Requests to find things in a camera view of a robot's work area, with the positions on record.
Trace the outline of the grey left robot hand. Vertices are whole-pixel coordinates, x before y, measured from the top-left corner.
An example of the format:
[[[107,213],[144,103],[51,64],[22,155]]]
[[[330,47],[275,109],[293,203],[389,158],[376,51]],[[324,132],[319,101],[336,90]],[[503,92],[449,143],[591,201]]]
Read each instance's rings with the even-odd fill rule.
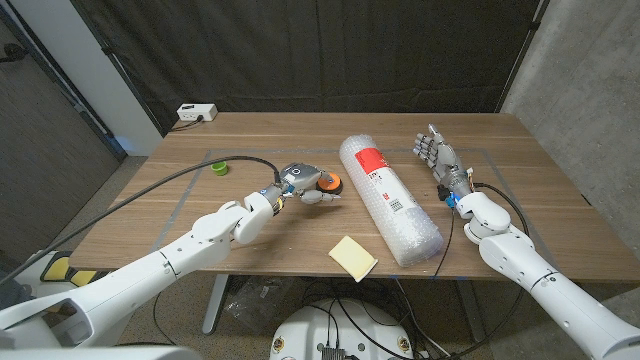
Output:
[[[331,202],[340,199],[340,178],[319,167],[291,163],[279,172],[279,179],[260,191],[277,215],[288,198],[298,198],[305,204]]]

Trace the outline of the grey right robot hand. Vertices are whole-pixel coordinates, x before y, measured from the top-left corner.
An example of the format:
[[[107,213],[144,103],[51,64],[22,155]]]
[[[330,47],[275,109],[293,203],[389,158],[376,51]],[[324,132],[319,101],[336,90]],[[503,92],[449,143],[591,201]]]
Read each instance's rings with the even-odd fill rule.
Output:
[[[434,124],[430,124],[428,130],[428,134],[416,135],[413,153],[427,164],[440,185],[459,198],[471,194],[470,181],[460,157]]]

